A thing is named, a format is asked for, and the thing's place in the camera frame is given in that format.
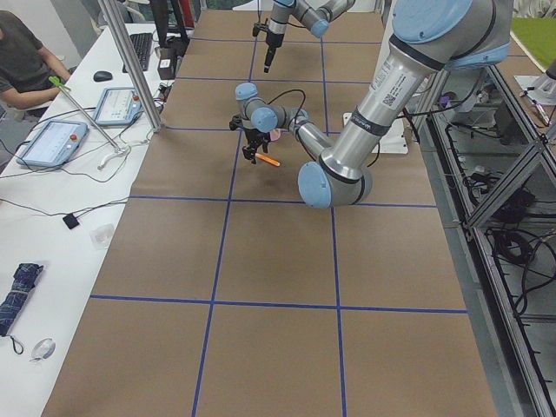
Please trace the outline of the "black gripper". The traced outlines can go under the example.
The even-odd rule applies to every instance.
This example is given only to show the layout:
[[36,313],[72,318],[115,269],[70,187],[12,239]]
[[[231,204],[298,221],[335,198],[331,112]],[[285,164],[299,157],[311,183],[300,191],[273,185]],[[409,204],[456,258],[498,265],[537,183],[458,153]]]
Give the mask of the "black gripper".
[[265,60],[263,64],[263,72],[268,73],[270,71],[271,65],[275,58],[276,49],[282,46],[284,39],[283,33],[275,33],[269,30],[266,35],[266,44],[268,45],[268,50],[265,55]]
[[258,129],[244,129],[244,133],[247,144],[242,147],[243,156],[252,164],[256,164],[256,154],[260,147],[262,147],[264,153],[268,153],[269,132],[261,132]]

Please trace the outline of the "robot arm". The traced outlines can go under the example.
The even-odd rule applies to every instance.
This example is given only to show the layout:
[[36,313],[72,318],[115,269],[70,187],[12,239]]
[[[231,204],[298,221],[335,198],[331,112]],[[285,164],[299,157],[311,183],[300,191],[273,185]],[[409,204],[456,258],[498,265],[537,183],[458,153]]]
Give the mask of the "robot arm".
[[302,200],[315,209],[356,204],[372,188],[366,160],[424,79],[441,70],[484,68],[510,46],[510,1],[399,1],[389,54],[339,138],[330,140],[301,109],[272,106],[252,83],[235,89],[239,112],[229,123],[248,139],[245,158],[265,149],[273,129],[286,129],[311,155],[298,175]]
[[330,24],[344,12],[354,6],[354,1],[332,0],[314,9],[307,1],[290,0],[274,1],[269,19],[264,23],[255,23],[253,36],[262,31],[266,34],[265,42],[268,50],[265,56],[263,71],[268,73],[275,58],[276,51],[282,46],[289,18],[293,17],[302,28],[313,36],[322,38]]

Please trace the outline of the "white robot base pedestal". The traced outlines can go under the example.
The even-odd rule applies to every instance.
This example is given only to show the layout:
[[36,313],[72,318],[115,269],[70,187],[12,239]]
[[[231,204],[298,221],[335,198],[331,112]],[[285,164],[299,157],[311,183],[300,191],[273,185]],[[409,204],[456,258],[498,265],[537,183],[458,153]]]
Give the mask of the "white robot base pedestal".
[[334,146],[337,156],[367,157],[390,130],[423,80],[418,63],[390,44],[394,33],[394,9],[398,4],[393,1],[384,14],[386,28],[374,80]]

